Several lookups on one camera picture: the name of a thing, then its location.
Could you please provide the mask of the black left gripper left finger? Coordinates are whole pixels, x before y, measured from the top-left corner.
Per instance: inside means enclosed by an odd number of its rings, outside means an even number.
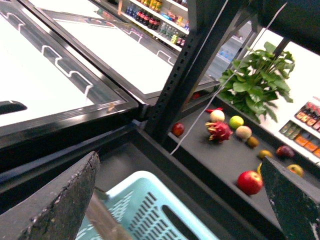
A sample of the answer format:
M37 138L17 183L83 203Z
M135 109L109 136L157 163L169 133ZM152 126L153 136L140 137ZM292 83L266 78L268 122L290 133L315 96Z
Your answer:
M74 240L100 169L92 151L0 216L2 240Z

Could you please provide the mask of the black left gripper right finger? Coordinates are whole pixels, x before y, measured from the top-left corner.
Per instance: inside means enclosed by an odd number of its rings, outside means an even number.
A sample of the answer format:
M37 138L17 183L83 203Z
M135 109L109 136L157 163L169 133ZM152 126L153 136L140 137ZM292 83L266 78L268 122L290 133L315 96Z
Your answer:
M320 189L265 157L260 167L264 188L287 240L320 238Z

